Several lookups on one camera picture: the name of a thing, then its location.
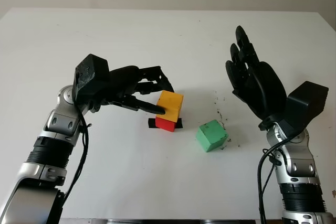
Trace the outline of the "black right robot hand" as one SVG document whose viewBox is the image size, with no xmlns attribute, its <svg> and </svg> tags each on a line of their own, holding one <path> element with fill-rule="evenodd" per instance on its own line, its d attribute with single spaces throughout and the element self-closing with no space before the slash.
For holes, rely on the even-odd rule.
<svg viewBox="0 0 336 224">
<path fill-rule="evenodd" d="M 271 65 L 259 60 L 242 26 L 235 35 L 237 43 L 230 46 L 231 60 L 225 64 L 233 94 L 261 119 L 260 130 L 267 130 L 282 119 L 286 91 Z"/>
</svg>

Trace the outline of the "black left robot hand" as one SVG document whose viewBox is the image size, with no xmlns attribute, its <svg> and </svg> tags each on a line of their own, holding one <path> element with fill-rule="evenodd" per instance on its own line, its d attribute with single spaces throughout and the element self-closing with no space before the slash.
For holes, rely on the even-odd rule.
<svg viewBox="0 0 336 224">
<path fill-rule="evenodd" d="M 161 106 L 141 101 L 133 95 L 136 92 L 146 95 L 159 91 L 174 91 L 160 66 L 126 66 L 115 69 L 109 72 L 107 86 L 93 97 L 90 111 L 96 113 L 102 106 L 115 105 L 133 111 L 164 115 L 165 109 Z"/>
</svg>

